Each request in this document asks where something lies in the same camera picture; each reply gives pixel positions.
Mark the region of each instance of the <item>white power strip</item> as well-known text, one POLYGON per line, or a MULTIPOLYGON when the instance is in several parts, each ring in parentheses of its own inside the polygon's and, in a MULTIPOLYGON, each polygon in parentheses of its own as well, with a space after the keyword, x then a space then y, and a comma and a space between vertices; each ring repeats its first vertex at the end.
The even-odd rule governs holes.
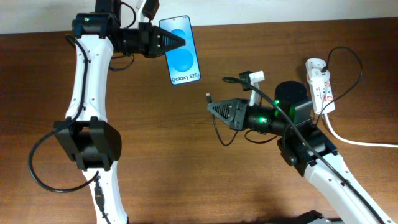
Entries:
MULTIPOLYGON (((310 84, 312 105, 314 113, 320 114, 322 108, 333 101, 330 85, 330 72, 321 72, 326 62, 322 59, 311 58, 305 63, 307 69, 307 81, 310 84)), ((322 114, 335 110, 335 103, 331 103, 322 114)))

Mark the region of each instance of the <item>electrical socket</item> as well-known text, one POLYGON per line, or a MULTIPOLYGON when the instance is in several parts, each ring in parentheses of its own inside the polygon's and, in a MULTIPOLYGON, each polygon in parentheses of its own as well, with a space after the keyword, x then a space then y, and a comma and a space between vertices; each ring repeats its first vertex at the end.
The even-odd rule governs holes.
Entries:
MULTIPOLYGON (((310 84, 313 110, 316 114, 320 114, 322 108, 333 101, 333 93, 330 85, 330 72, 321 72, 325 65, 326 62, 318 58, 308 59, 305 63, 305 68, 307 69, 307 81, 310 84)), ((333 110, 335 110, 335 103, 331 103, 323 113, 330 113, 333 110)))

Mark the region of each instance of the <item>wooden table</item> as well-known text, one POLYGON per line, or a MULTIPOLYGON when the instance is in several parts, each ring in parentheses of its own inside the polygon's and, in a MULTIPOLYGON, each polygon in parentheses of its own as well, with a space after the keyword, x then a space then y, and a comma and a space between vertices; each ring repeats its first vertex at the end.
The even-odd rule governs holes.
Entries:
MULTIPOLYGON (((118 177, 130 221, 229 223, 295 217, 313 209, 337 217, 317 189, 284 162, 276 141, 251 144, 241 133, 223 147, 205 93, 215 101, 249 98, 249 92, 221 78, 263 70, 261 88, 274 96, 280 82, 306 82, 306 59, 326 59, 333 47, 350 46, 363 61, 364 77, 336 103, 333 127, 348 139, 396 143, 398 19, 207 26, 193 32, 199 82, 172 86, 165 57, 136 55, 130 69, 108 73, 107 113, 123 140, 118 177)), ((72 95, 76 57, 63 35, 0 35, 1 223, 95 222, 88 189, 51 193, 27 169, 33 143, 64 118, 72 95)), ((128 59, 114 65, 125 63, 128 59)), ((335 52, 330 72, 339 95, 357 79, 359 67, 342 50, 335 52)), ((227 141, 233 132, 219 127, 227 141)), ((345 144, 320 127, 361 185, 397 221, 398 150, 345 144)), ((34 166, 54 187, 85 181, 55 138, 39 148, 34 166)))

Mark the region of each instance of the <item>smartphone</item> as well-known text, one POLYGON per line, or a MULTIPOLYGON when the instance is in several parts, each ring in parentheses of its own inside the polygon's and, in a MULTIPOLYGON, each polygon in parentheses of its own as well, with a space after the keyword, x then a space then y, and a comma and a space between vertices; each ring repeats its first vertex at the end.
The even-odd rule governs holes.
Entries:
POLYGON ((162 19, 159 21, 159 27, 185 39, 185 46, 166 52, 166 61, 172 84, 177 85, 200 80, 197 51, 189 17, 178 16, 162 19))

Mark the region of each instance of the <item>green led indicator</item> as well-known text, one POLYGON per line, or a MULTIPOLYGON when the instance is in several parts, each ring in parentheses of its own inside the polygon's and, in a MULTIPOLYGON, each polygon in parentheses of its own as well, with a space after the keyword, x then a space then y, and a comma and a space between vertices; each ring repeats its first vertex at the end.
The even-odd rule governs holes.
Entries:
POLYGON ((260 118, 260 119, 259 119, 259 122, 260 122, 260 123, 266 123, 266 122, 267 122, 267 118, 260 118))

